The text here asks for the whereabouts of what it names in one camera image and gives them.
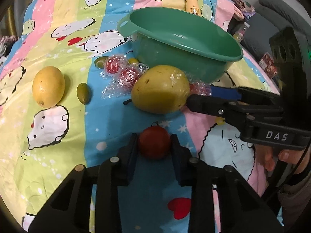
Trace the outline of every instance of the plastic wrap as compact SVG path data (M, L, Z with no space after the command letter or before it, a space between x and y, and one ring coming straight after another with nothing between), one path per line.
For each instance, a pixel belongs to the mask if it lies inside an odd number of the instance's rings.
M119 68L112 81L102 92L102 98L120 97L131 93L136 81L148 67L142 63L134 63Z
M103 68L100 75L103 78L108 78L117 74L120 70L124 69L128 65L128 59L125 55L116 54L110 57L102 57L103 59L97 59L95 65L98 68Z
M197 95L212 95L211 86L208 83L202 81L189 82L190 94Z

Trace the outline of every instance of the red tomato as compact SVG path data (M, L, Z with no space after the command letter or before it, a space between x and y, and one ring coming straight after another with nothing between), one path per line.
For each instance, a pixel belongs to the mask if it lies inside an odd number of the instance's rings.
M118 74L118 83L126 89L132 89L140 74L134 67L124 68Z
M149 159L162 159L169 154L171 138L161 126L150 126L138 138L140 153Z
M107 60L106 71L109 74L116 74L119 71L120 64L116 58Z

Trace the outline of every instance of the black cable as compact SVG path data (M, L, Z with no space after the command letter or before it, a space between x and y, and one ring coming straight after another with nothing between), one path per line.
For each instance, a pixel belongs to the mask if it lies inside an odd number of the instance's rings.
M286 177L284 182L272 194L270 194L270 196L267 198L266 202L268 202L278 191L280 191L280 189L291 179L291 177L296 172L298 166L301 164L301 162L303 161L304 157L306 156L306 154L307 154L307 152L309 150L310 145L311 145L311 139L309 140L306 149L304 149L304 153L301 155L297 165L293 168L291 173Z

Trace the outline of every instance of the bedsheet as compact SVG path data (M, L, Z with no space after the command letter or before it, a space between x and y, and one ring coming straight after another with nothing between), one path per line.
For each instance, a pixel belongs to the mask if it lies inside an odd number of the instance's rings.
M116 24L131 10L146 6L184 10L185 2L34 0L28 7L23 34L0 68L0 194L25 230L74 166L101 164L128 143L131 133L141 132L154 121L176 133L194 156L219 167L235 166L259 195L263 193L264 169L252 145L241 141L238 130L222 119L192 113L186 107L153 115L131 104L124 106L126 97L101 98L109 80L100 76L94 60L118 53L133 56L130 38L122 37ZM199 0L199 6L204 18L227 30L234 13L230 2ZM42 109L32 99L31 87L35 74L49 65L62 71L66 88L57 106ZM76 96L82 82L92 91L87 105ZM277 92L247 52L213 85ZM178 186L170 158L150 162L139 157L132 183L119 188L123 231L187 232L190 192ZM216 188L213 192L219 232ZM90 213L93 232L93 202Z

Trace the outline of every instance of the plastic container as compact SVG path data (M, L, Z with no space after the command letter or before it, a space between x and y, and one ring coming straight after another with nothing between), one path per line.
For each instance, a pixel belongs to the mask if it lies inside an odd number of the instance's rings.
M185 0L185 1L186 1L187 12L200 16L200 17L202 16L201 10L199 8L199 3L198 3L199 0Z
M243 40L244 34L248 28L249 28L249 24L244 22L244 24L240 27L240 29L238 29L235 32L235 34L233 35L233 38L240 43Z
M122 36L131 36L133 53L141 63L150 68L175 66L206 83L219 79L243 58L240 45L229 33L182 10L134 10L119 20L117 29Z

